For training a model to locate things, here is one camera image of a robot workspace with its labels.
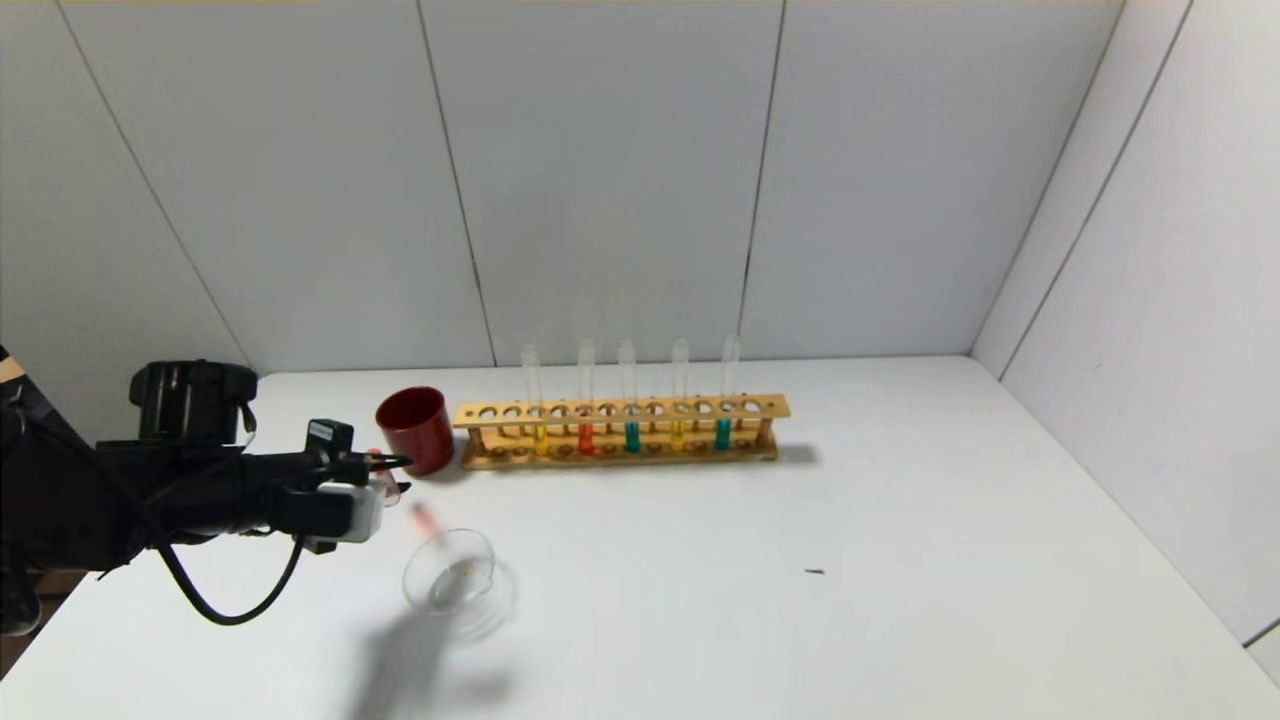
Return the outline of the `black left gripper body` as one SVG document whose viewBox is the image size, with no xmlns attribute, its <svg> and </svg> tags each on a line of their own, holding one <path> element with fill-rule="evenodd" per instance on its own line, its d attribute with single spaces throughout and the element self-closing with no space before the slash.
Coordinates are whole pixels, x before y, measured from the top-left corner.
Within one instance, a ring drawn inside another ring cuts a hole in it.
<svg viewBox="0 0 1280 720">
<path fill-rule="evenodd" d="M 352 441 L 352 427 L 314 419 L 303 450 L 246 455 L 241 461 L 241 525 L 302 539 L 314 553 L 353 542 Z"/>
</svg>

